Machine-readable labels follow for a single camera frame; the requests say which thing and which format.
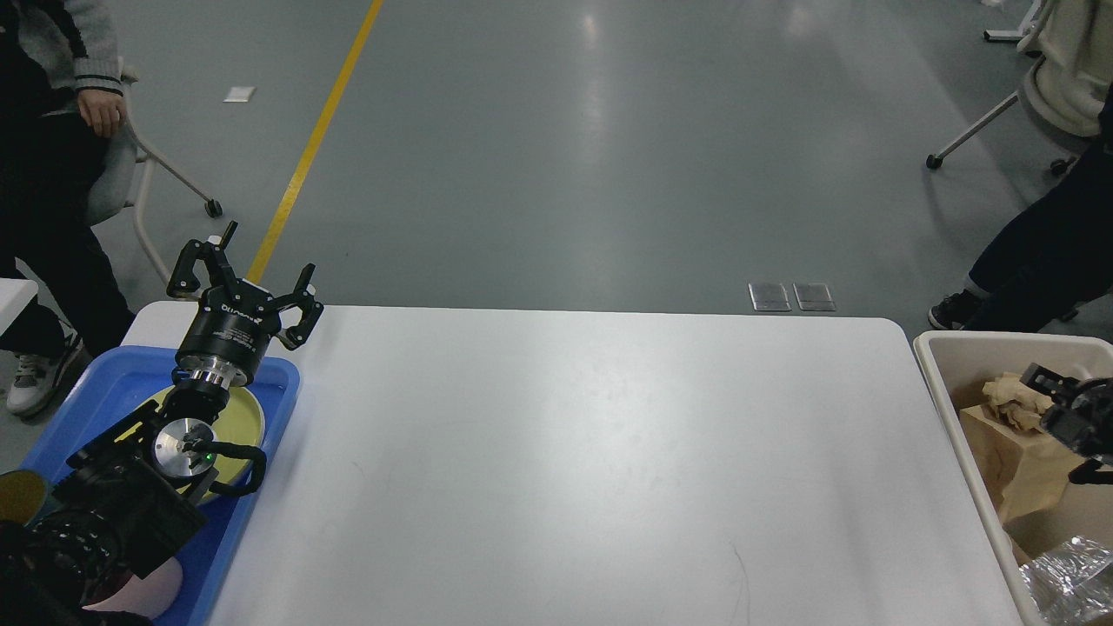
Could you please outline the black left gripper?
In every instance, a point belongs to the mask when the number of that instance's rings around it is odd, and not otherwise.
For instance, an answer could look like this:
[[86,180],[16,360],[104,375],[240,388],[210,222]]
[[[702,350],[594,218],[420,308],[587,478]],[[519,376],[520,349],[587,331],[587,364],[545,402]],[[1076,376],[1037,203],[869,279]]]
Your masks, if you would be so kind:
[[[250,385],[262,366],[262,360],[277,338],[283,348],[295,350],[311,338],[323,314],[323,303],[315,297],[311,278],[317,266],[303,266],[289,294],[267,296],[262,304],[248,302],[243,281],[235,275],[225,250],[230,244],[238,222],[230,221],[227,229],[216,238],[190,239],[180,250],[179,257],[167,281],[166,294],[177,300],[197,300],[199,309],[176,353],[177,365],[183,371],[219,369],[230,379],[232,387]],[[208,273],[210,286],[201,288],[196,266],[201,264]],[[301,317],[290,326],[283,326],[280,314],[298,310]]]

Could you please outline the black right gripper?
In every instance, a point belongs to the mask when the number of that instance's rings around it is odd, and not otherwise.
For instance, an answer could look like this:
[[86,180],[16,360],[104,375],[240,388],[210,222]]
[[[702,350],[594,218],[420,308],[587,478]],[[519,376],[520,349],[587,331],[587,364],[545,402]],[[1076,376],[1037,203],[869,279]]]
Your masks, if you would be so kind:
[[1021,384],[1048,397],[1052,407],[1042,417],[1042,428],[1078,456],[1089,460],[1068,473],[1076,486],[1112,486],[1112,384],[1110,378],[1080,381],[1038,363],[1020,376]]

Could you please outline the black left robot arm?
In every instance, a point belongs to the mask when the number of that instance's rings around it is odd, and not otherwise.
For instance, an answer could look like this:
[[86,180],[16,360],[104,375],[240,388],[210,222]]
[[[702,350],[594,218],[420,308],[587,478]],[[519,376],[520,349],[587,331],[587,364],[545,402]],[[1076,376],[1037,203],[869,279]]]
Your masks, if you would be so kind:
[[120,417],[63,461],[27,522],[3,522],[4,625],[150,625],[135,610],[97,609],[112,587],[150,577],[208,524],[203,500],[262,488],[270,453],[225,436],[234,389],[252,385],[270,344],[306,344],[323,315],[314,264],[290,292],[239,276],[226,250],[235,231],[190,239],[166,277],[168,296],[196,314],[173,361],[171,385]]

